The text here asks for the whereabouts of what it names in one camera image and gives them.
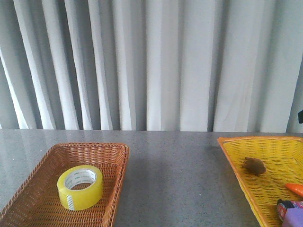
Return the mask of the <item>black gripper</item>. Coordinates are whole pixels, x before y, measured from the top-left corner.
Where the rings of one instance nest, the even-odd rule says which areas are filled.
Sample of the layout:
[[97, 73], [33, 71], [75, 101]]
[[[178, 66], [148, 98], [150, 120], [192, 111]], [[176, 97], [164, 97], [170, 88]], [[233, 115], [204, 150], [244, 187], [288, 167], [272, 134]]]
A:
[[297, 117], [298, 117], [298, 123], [303, 123], [303, 110], [298, 112]]

